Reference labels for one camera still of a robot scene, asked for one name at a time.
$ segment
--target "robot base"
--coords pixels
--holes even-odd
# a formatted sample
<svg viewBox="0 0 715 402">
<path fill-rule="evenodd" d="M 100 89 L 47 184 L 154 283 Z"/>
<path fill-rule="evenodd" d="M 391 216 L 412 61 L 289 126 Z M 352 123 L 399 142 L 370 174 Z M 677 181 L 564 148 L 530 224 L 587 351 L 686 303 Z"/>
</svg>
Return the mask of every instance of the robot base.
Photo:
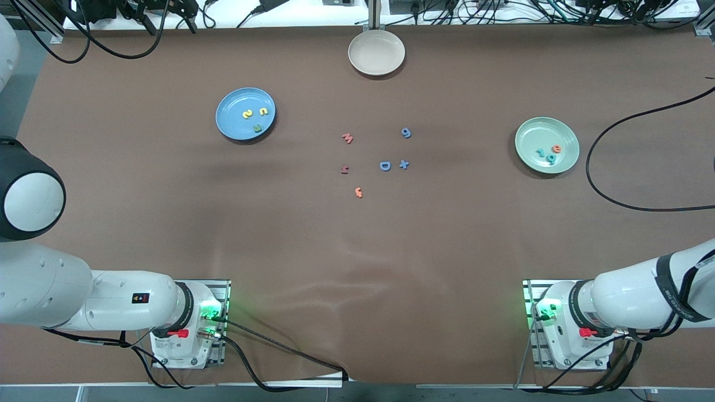
<svg viewBox="0 0 715 402">
<path fill-rule="evenodd" d="M 168 368 L 206 368 L 224 362 L 225 349 L 212 333 L 225 335 L 225 325 L 205 318 L 206 314 L 227 317 L 231 282 L 228 280 L 181 280 L 194 296 L 194 308 L 184 336 L 157 338 L 151 334 L 152 352 Z M 155 368 L 161 365 L 154 363 Z"/>
<path fill-rule="evenodd" d="M 537 328 L 540 326 L 543 329 L 553 359 L 553 367 L 559 370 L 567 369 L 591 349 L 613 337 L 596 338 L 580 335 L 580 328 L 568 309 L 568 297 L 574 285 L 575 283 L 569 280 L 554 283 L 544 293 L 543 298 L 535 304 L 533 311 L 535 316 L 548 315 L 551 318 L 538 321 Z M 590 354 L 575 365 L 574 369 L 605 370 L 612 351 L 613 344 L 611 343 Z"/>
</svg>

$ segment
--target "brown table surface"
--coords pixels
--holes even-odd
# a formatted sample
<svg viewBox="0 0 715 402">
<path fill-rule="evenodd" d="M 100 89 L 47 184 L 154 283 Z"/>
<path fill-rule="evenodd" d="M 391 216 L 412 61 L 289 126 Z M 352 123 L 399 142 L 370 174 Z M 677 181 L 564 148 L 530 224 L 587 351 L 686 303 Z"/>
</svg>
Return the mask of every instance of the brown table surface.
<svg viewBox="0 0 715 402">
<path fill-rule="evenodd" d="M 584 174 L 610 123 L 713 84 L 709 41 L 640 27 L 394 31 L 407 59 L 382 80 L 350 66 L 352 27 L 168 34 L 136 61 L 96 47 L 77 65 L 48 57 L 19 139 L 64 178 L 68 203 L 37 241 L 94 269 L 229 278 L 232 318 L 358 381 L 508 384 L 527 335 L 523 279 L 592 278 L 713 237 L 715 212 L 625 210 Z M 150 41 L 105 39 L 123 52 Z M 68 57 L 83 43 L 53 49 Z M 277 104 L 257 144 L 215 125 L 240 87 Z M 711 97 L 622 124 L 596 150 L 594 180 L 639 205 L 712 203 L 714 107 Z M 519 125 L 542 115 L 581 143 L 576 166 L 550 179 L 513 147 Z M 712 334 L 650 342 L 628 384 L 714 387 Z M 264 379 L 327 373 L 234 336 Z M 2 383 L 146 380 L 130 351 L 38 329 L 2 326 L 0 350 Z M 180 374 L 248 381 L 233 352 L 222 368 Z M 553 375 L 528 367 L 523 382 Z"/>
</svg>

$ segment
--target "red button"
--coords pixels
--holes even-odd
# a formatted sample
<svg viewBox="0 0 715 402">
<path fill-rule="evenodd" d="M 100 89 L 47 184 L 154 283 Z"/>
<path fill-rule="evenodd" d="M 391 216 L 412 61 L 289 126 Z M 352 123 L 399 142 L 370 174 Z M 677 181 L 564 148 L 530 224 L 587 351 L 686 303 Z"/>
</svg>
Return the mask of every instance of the red button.
<svg viewBox="0 0 715 402">
<path fill-rule="evenodd" d="M 595 335 L 597 333 L 598 333 L 598 331 L 594 331 L 594 330 L 591 330 L 588 328 L 579 328 L 578 329 L 578 334 L 583 336 L 584 338 L 588 338 L 589 336 Z"/>
<path fill-rule="evenodd" d="M 188 338 L 189 337 L 189 330 L 187 329 L 182 329 L 182 330 L 171 330 L 167 332 L 169 335 L 178 335 L 179 338 Z"/>
</svg>

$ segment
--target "black strap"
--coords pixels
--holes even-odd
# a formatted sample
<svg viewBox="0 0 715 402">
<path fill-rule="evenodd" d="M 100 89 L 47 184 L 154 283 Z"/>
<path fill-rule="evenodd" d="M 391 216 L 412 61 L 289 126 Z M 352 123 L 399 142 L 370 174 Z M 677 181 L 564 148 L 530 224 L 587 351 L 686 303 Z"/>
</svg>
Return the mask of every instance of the black strap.
<svg viewBox="0 0 715 402">
<path fill-rule="evenodd" d="M 688 295 L 684 295 L 683 300 L 680 299 L 675 282 L 673 281 L 673 275 L 671 275 L 670 260 L 672 256 L 672 253 L 664 255 L 659 257 L 656 262 L 656 284 L 658 285 L 658 289 L 660 289 L 661 294 L 675 314 L 681 316 L 684 320 L 693 323 L 710 320 L 710 318 L 698 313 L 688 304 Z M 695 269 L 691 277 L 694 278 L 695 272 L 698 269 L 713 262 L 713 260 L 715 260 L 715 250 L 707 253 L 691 268 L 691 270 Z"/>
</svg>

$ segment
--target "white plate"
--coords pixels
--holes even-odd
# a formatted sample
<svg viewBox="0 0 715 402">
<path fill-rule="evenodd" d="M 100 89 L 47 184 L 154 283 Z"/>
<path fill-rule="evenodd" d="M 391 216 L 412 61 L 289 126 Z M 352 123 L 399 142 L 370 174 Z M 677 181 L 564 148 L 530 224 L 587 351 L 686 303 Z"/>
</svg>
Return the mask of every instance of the white plate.
<svg viewBox="0 0 715 402">
<path fill-rule="evenodd" d="M 357 35 L 347 48 L 350 63 L 363 74 L 385 75 L 405 60 L 405 45 L 397 35 L 371 29 Z"/>
</svg>

